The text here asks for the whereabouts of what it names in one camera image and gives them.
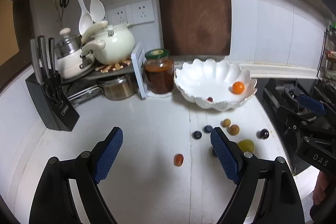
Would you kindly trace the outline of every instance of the glass jar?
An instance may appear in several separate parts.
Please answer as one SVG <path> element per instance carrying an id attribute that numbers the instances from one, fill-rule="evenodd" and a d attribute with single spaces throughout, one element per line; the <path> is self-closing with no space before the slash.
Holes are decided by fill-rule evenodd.
<path id="1" fill-rule="evenodd" d="M 149 51 L 145 54 L 144 69 L 150 90 L 155 94 L 165 94 L 174 88 L 174 60 L 165 48 Z"/>

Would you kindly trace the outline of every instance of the white ladle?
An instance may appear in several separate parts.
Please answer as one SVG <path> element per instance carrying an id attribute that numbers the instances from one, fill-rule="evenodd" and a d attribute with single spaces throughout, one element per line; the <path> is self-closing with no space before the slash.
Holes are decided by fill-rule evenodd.
<path id="1" fill-rule="evenodd" d="M 89 13 L 89 11 L 86 9 L 84 1 L 83 0 L 78 0 L 79 5 L 81 6 L 82 9 L 82 15 L 79 19 L 79 33 L 83 35 L 85 31 L 92 26 L 92 17 Z"/>
<path id="2" fill-rule="evenodd" d="M 94 22 L 102 21 L 105 17 L 105 9 L 103 3 L 99 0 L 91 0 L 90 14 Z"/>

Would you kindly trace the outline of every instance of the cooking pot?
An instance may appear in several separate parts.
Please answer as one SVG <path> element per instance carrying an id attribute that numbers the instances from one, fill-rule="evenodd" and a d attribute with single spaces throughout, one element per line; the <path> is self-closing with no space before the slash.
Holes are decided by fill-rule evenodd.
<path id="1" fill-rule="evenodd" d="M 92 50 L 95 58 L 104 65 L 126 60 L 135 48 L 135 39 L 128 27 L 127 23 L 108 26 L 107 21 L 93 24 L 82 36 L 82 54 Z"/>
<path id="2" fill-rule="evenodd" d="M 81 36 L 70 36 L 71 29 L 64 28 L 59 34 L 64 38 L 55 45 L 57 68 L 63 79 L 70 79 L 88 71 L 95 62 L 92 51 L 82 56 Z"/>
<path id="3" fill-rule="evenodd" d="M 131 97 L 139 89 L 135 73 L 99 79 L 97 85 L 102 87 L 105 96 L 113 101 Z"/>

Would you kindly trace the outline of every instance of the screw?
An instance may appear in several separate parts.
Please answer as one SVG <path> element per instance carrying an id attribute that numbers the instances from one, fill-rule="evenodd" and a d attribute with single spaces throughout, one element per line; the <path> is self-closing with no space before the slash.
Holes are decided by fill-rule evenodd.
<path id="1" fill-rule="evenodd" d="M 52 158 L 49 159 L 50 164 L 54 164 L 56 161 L 57 161 L 56 157 L 52 157 Z"/>
<path id="2" fill-rule="evenodd" d="M 90 156 L 90 151 L 84 151 L 84 152 L 81 153 L 81 157 L 83 159 L 87 158 L 88 156 Z"/>
<path id="3" fill-rule="evenodd" d="M 244 156 L 246 157 L 246 158 L 252 158 L 253 157 L 253 154 L 250 152 L 250 151 L 245 151 L 244 152 Z"/>
<path id="4" fill-rule="evenodd" d="M 280 162 L 281 164 L 284 164 L 286 161 L 283 157 L 277 157 L 278 162 Z"/>

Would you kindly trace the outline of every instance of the human hand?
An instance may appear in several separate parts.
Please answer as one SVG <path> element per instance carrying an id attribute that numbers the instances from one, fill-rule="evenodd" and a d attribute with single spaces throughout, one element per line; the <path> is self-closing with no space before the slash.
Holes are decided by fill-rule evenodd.
<path id="1" fill-rule="evenodd" d="M 320 171 L 317 177 L 315 189 L 313 192 L 313 202 L 315 205 L 319 205 L 321 201 L 326 197 L 325 189 L 328 187 L 331 181 L 331 177 L 322 171 Z"/>

